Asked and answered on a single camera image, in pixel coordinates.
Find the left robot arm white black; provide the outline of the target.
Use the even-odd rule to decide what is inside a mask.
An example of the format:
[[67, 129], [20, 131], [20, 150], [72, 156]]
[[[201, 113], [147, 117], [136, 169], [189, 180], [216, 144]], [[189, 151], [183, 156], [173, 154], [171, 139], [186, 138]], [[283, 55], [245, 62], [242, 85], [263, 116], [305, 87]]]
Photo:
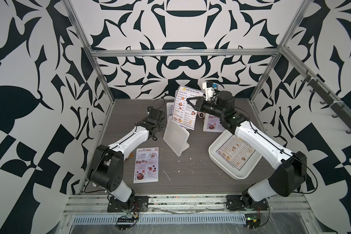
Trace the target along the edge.
[[108, 146], [98, 146], [87, 173], [88, 183], [101, 187], [125, 209], [130, 209], [135, 192], [123, 181], [124, 161], [139, 145], [157, 138], [156, 133], [164, 129], [164, 119], [162, 110], [148, 107], [147, 117], [127, 135]]

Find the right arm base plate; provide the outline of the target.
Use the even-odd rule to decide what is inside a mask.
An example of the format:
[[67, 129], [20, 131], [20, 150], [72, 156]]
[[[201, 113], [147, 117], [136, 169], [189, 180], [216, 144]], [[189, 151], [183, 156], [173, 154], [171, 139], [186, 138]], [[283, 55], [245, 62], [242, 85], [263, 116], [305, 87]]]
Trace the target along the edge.
[[227, 195], [225, 207], [229, 211], [267, 211], [268, 203], [265, 199], [254, 201], [248, 195]]

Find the dim sum menu in tray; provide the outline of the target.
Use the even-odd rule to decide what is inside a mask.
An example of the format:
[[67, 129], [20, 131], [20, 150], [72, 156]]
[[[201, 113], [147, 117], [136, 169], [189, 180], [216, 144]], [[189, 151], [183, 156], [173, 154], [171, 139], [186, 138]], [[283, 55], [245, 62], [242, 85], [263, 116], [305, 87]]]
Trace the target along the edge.
[[216, 150], [219, 156], [239, 171], [248, 162], [254, 152], [254, 147], [236, 135], [231, 136]]

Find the wall hook rail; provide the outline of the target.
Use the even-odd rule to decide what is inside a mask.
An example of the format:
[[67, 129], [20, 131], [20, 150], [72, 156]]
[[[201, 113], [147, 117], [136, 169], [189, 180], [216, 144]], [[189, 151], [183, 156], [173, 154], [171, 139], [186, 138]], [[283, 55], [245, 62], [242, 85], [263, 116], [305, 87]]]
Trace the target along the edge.
[[341, 98], [337, 96], [323, 81], [317, 76], [313, 76], [309, 70], [306, 70], [306, 78], [302, 83], [306, 83], [311, 87], [310, 93], [317, 94], [322, 101], [321, 105], [331, 108], [334, 119], [341, 119], [343, 123], [349, 128], [346, 134], [351, 135], [351, 108]]

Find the dim sum menu sheet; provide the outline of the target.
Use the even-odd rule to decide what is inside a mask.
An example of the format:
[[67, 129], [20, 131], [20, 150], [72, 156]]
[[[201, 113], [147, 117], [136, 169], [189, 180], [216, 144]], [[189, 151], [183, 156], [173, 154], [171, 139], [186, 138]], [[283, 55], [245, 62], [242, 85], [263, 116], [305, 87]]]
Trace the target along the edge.
[[200, 90], [181, 85], [175, 94], [172, 121], [186, 129], [194, 130], [198, 112], [187, 103], [187, 98], [202, 97], [203, 95], [204, 93]]

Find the white plastic tray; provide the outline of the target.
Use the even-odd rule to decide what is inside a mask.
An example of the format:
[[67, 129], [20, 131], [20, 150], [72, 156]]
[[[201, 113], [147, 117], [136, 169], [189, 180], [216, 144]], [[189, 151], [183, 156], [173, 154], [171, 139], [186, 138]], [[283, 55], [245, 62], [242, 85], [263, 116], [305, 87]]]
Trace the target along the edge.
[[210, 145], [208, 153], [221, 170], [236, 180], [246, 179], [262, 158], [254, 147], [227, 130]]

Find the pink striped plush toy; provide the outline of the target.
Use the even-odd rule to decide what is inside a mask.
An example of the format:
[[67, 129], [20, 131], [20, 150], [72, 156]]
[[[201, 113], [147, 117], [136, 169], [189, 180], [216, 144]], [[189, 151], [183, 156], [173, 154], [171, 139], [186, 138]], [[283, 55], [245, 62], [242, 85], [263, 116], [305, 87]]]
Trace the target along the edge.
[[198, 117], [199, 118], [201, 118], [201, 119], [203, 119], [203, 118], [205, 118], [205, 113], [203, 113], [203, 112], [198, 112]]

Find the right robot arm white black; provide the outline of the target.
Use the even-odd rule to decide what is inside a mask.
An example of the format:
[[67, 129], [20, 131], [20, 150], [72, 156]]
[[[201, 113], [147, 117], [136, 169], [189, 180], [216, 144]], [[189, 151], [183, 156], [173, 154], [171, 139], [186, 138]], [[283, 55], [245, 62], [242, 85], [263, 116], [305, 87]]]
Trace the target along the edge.
[[303, 153], [286, 149], [255, 128], [249, 117], [235, 106], [230, 92], [219, 91], [214, 96], [210, 92], [206, 94], [206, 98], [187, 98], [187, 103], [196, 111], [219, 118], [227, 131], [247, 142], [275, 170], [269, 178], [243, 192], [247, 200], [259, 202], [275, 195], [287, 197], [306, 181], [307, 157]]

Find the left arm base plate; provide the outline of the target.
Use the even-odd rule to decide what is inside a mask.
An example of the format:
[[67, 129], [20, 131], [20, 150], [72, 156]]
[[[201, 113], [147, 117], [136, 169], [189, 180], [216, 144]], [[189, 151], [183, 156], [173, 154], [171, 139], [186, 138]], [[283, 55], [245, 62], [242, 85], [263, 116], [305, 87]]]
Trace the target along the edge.
[[149, 197], [148, 196], [133, 196], [126, 202], [118, 200], [116, 197], [110, 197], [107, 212], [118, 213], [125, 210], [131, 212], [141, 212], [148, 209]]

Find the pink special menu sheet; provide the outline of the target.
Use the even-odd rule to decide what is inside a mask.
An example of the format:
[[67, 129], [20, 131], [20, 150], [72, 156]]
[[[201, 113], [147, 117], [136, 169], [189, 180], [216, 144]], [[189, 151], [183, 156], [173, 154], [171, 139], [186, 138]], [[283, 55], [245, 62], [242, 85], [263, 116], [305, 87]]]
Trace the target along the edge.
[[159, 181], [159, 148], [136, 150], [134, 184]]

